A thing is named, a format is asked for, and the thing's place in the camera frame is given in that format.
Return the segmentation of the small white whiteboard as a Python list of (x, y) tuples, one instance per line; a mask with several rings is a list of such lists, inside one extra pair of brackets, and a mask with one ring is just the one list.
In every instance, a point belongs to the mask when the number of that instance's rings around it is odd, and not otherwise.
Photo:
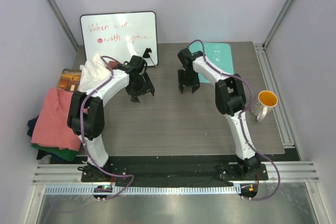
[[(82, 15), (80, 26), (87, 60), (99, 53), (125, 62), (151, 48), (154, 63), (159, 63), (153, 11)], [(149, 59), (146, 62), (153, 67)]]

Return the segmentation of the red brown cube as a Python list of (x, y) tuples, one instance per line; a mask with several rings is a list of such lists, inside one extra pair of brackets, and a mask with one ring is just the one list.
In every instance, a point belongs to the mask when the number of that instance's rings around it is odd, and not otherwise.
[(116, 62), (116, 61), (109, 61), (109, 62), (108, 62), (108, 65), (109, 65), (110, 68), (112, 68), (112, 69), (115, 69), (115, 68), (117, 67), (118, 64), (119, 64), (119, 63)]

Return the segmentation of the white t shirt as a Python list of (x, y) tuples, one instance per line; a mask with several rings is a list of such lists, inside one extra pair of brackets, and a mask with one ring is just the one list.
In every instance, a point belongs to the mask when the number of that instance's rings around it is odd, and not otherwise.
[(80, 65), (81, 78), (78, 91), (85, 92), (102, 82), (110, 75), (110, 70), (101, 59), (99, 53), (88, 59), (84, 65)]

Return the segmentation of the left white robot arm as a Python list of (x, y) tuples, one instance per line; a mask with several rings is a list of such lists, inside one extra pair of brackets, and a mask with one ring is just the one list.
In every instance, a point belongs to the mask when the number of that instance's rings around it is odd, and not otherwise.
[(150, 80), (147, 62), (140, 56), (132, 56), (129, 61), (120, 63), (109, 56), (101, 56), (108, 75), (95, 87), (86, 92), (76, 91), (71, 97), (67, 125), (76, 134), (94, 166), (93, 174), (105, 182), (112, 174), (106, 165), (109, 155), (102, 140), (104, 129), (104, 106), (122, 89), (125, 89), (131, 102), (139, 103), (139, 97), (155, 93)]

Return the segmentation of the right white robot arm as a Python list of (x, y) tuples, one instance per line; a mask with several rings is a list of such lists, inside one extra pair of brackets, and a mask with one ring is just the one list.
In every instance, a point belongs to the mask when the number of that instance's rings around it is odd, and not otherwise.
[(246, 122), (246, 95), (243, 82), (238, 74), (229, 74), (213, 65), (201, 52), (190, 52), (188, 48), (177, 54), (183, 68), (178, 73), (179, 90), (192, 89), (194, 93), (200, 88), (199, 74), (215, 87), (215, 105), (220, 114), (226, 118), (236, 147), (237, 173), (242, 179), (255, 176), (261, 167), (250, 139)]

